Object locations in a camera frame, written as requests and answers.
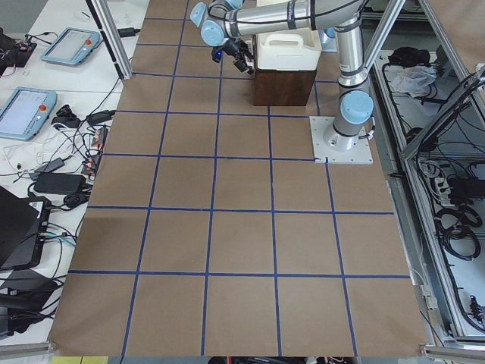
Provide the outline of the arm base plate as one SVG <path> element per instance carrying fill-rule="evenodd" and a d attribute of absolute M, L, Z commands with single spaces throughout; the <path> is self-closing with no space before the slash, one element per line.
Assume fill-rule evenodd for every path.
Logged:
<path fill-rule="evenodd" d="M 337 53 L 336 40 L 329 37 L 324 31 L 320 34 L 322 52 Z"/>
<path fill-rule="evenodd" d="M 314 162 L 338 165 L 372 165 L 373 157 L 365 129 L 357 136 L 342 136 L 333 128 L 334 117 L 309 118 Z"/>

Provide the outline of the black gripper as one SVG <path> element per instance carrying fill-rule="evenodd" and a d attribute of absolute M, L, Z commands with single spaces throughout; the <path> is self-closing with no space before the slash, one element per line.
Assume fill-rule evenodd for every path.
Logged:
<path fill-rule="evenodd" d="M 233 57 L 233 64 L 240 72 L 253 74 L 253 69 L 249 64 L 254 64 L 254 55 L 245 41 L 240 38 L 231 38 L 222 47 L 227 55 Z"/>

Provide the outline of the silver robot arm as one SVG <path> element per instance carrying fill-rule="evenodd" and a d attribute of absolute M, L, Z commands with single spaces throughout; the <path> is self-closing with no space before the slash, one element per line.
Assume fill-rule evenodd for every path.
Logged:
<path fill-rule="evenodd" d="M 368 67 L 361 39 L 361 1 L 260 1 L 244 8 L 241 1 L 197 3 L 190 20 L 214 61 L 225 52 L 248 71 L 255 58 L 261 69 L 313 71 L 324 32 L 339 55 L 339 112 L 323 132 L 330 149 L 354 149 L 374 102 L 368 93 Z"/>

